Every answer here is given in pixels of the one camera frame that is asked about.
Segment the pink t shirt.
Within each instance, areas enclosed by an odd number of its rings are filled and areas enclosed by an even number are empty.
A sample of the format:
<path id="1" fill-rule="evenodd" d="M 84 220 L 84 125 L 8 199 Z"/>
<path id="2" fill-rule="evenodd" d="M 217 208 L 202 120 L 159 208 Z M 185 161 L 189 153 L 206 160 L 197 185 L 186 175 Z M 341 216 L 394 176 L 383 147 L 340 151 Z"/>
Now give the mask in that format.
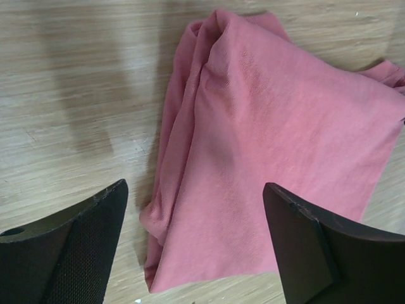
<path id="1" fill-rule="evenodd" d="M 278 270 L 263 204 L 274 182 L 362 218 L 404 121 L 404 70 L 339 70 L 294 45 L 276 16 L 214 11 L 173 60 L 151 202 L 151 293 Z"/>

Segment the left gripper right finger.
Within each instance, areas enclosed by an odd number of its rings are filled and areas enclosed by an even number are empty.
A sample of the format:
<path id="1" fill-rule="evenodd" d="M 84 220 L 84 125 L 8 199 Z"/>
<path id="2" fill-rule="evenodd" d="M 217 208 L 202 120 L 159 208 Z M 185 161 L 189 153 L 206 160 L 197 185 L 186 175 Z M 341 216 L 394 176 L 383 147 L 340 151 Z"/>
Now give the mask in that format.
<path id="1" fill-rule="evenodd" d="M 316 206 L 275 183 L 263 201 L 287 303 L 404 303 L 404 235 Z"/>

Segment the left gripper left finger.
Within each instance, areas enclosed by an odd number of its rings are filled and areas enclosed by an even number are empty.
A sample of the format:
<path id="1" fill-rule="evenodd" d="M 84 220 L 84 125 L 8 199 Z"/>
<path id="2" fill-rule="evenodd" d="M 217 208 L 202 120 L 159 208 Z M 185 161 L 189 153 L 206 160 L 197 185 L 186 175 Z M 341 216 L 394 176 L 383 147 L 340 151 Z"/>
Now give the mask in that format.
<path id="1" fill-rule="evenodd" d="M 1 303 L 102 303 L 122 230 L 120 179 L 75 205 L 1 233 Z"/>

